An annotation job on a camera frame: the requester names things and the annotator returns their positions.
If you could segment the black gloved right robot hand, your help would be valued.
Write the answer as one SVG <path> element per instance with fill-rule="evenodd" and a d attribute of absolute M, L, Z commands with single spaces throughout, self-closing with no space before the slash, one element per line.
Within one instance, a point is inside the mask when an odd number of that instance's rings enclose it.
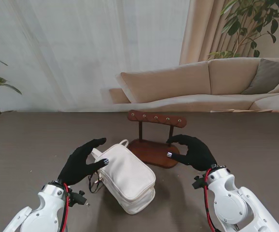
<path fill-rule="evenodd" d="M 198 171 L 206 171 L 217 161 L 209 150 L 208 146 L 196 137 L 189 135 L 174 135 L 167 140 L 167 144 L 179 143 L 187 146 L 186 155 L 171 153 L 167 156 L 184 165 L 190 165 Z"/>

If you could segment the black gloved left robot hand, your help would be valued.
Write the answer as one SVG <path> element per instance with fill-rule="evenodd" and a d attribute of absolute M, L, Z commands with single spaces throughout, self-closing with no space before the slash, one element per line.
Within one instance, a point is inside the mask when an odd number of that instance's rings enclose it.
<path fill-rule="evenodd" d="M 57 178 L 58 182 L 66 184 L 67 186 L 75 185 L 87 176 L 94 174 L 99 169 L 108 165 L 108 159 L 102 159 L 95 163 L 86 164 L 87 157 L 91 154 L 93 149 L 105 143 L 106 138 L 93 139 L 76 148 L 62 168 Z"/>

